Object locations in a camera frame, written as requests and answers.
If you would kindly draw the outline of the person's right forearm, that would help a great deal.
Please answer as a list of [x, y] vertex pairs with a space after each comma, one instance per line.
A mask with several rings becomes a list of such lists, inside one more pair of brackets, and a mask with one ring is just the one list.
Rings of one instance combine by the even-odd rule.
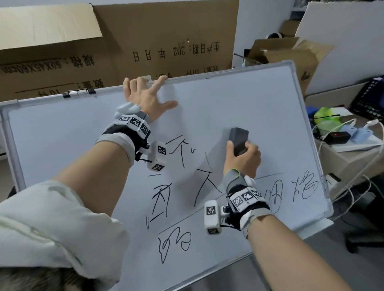
[[248, 241], [273, 291], [353, 291], [304, 240], [275, 216], [257, 217]]

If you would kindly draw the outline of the black whiteboard eraser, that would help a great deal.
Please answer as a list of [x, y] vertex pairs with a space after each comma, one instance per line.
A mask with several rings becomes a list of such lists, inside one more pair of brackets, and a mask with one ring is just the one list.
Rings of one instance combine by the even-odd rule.
[[233, 154], [235, 157], [242, 155], [247, 151], [245, 143], [248, 141], [249, 131], [243, 128], [231, 128], [229, 133], [229, 141], [233, 143]]

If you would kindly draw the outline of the white sleeve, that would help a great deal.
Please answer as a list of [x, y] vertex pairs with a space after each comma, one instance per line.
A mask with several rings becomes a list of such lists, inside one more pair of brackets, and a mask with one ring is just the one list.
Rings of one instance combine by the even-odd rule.
[[87, 209], [60, 182], [42, 182], [0, 202], [1, 267], [73, 268], [113, 286], [128, 245], [118, 220]]

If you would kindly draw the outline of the person's left hand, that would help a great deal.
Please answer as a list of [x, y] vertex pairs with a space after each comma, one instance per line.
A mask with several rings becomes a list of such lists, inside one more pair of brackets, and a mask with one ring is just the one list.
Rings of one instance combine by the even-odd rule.
[[147, 88], [147, 79], [143, 77], [132, 79], [132, 94], [127, 102], [132, 102], [135, 105], [141, 106], [142, 112], [149, 116], [151, 122], [154, 122], [161, 117], [162, 114], [164, 114], [159, 110], [160, 102], [157, 98], [157, 93], [166, 80], [167, 76], [162, 75], [152, 84], [150, 88]]

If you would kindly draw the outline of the light blue pouch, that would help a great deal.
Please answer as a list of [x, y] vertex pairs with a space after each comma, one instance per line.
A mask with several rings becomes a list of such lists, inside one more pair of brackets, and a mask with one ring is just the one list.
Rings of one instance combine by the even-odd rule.
[[373, 131], [369, 128], [357, 128], [352, 124], [345, 124], [340, 129], [341, 132], [346, 132], [350, 135], [348, 142], [361, 144], [367, 141], [372, 135]]

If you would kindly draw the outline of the white framed whiteboard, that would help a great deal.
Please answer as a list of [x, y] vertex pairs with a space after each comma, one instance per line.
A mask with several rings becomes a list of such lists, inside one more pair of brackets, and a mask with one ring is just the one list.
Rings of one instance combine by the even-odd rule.
[[[204, 229], [204, 203], [227, 204], [221, 184], [231, 128], [262, 152], [257, 191], [307, 238], [333, 225], [306, 107], [292, 61], [171, 78], [159, 99], [178, 106], [151, 124], [166, 144], [161, 172], [135, 162], [113, 217], [129, 232], [112, 291], [177, 291], [251, 255], [243, 234]], [[112, 123], [122, 87], [0, 103], [0, 130], [17, 190], [43, 182], [85, 153]]]

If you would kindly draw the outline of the black device with red light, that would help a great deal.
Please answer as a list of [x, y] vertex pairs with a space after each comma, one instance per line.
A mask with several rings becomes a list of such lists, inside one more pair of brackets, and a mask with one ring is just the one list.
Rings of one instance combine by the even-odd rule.
[[328, 145], [346, 144], [350, 138], [351, 134], [345, 131], [329, 132], [326, 136], [324, 136], [323, 142], [327, 143]]

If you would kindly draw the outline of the large brown cardboard box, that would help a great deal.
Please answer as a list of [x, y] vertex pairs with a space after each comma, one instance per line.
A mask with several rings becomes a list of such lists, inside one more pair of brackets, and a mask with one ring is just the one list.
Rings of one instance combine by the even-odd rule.
[[0, 102], [230, 69], [239, 0], [0, 8]]

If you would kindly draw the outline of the beige desk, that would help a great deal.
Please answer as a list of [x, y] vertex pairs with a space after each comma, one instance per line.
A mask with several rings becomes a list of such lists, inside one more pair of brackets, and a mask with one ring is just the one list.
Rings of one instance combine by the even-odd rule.
[[[305, 105], [317, 108], [344, 105], [348, 108], [364, 85], [361, 83], [309, 95], [305, 98]], [[331, 200], [335, 200], [347, 188], [364, 182], [364, 176], [371, 178], [384, 172], [384, 148], [381, 147], [338, 153], [323, 143], [319, 157], [324, 173], [333, 173], [341, 179], [336, 187], [329, 190]]]

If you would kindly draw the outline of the open brown cardboard box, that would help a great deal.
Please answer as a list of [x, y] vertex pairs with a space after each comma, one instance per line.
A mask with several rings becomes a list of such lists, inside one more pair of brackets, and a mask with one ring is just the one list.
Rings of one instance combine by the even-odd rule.
[[333, 45], [297, 37], [255, 40], [245, 58], [245, 66], [293, 61], [304, 96], [317, 67], [333, 48]]

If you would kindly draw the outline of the black office chair base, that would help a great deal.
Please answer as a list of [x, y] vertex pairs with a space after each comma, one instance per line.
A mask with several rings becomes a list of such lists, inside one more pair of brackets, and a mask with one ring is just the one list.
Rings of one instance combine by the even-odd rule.
[[344, 244], [351, 254], [359, 252], [359, 248], [384, 248], [384, 233], [367, 230], [350, 232], [344, 236]]

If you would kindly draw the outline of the white power strip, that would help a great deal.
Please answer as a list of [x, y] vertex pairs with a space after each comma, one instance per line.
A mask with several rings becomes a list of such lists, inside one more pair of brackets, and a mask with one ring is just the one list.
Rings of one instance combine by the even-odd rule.
[[339, 182], [341, 182], [341, 179], [333, 173], [329, 173], [325, 176], [325, 181], [329, 190], [331, 190], [332, 188], [336, 187]]

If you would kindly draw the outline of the large white foam panel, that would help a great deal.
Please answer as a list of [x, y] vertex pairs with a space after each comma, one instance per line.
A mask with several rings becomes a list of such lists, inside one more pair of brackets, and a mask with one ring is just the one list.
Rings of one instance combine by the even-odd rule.
[[334, 46], [306, 95], [384, 75], [384, 0], [310, 2], [295, 36]]

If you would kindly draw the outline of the person's left forearm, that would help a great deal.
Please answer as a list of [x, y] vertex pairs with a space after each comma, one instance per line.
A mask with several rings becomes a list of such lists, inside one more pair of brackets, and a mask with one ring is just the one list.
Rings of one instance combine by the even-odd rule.
[[118, 144], [99, 142], [56, 177], [94, 213], [112, 216], [125, 187], [130, 160]]

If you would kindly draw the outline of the black mesh crate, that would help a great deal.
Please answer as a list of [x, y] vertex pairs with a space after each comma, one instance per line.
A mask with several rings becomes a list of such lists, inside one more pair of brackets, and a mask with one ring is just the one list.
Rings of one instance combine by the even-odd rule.
[[349, 111], [384, 125], [384, 75], [367, 82], [352, 101]]

